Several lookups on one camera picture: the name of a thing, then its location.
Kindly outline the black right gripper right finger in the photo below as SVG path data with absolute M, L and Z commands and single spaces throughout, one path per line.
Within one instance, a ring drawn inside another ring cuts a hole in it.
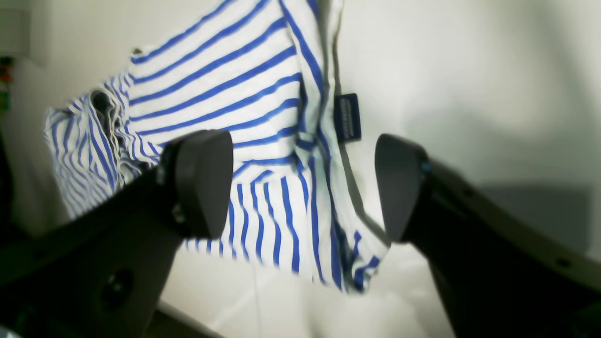
M 600 264 L 540 234 L 408 139 L 378 137 L 385 231 L 428 261 L 458 338 L 598 338 Z

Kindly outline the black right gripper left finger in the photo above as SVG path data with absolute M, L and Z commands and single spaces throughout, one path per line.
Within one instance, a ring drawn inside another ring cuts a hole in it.
M 182 243 L 221 236 L 232 168 L 229 132 L 191 133 L 83 216 L 2 246 L 1 336 L 143 336 Z

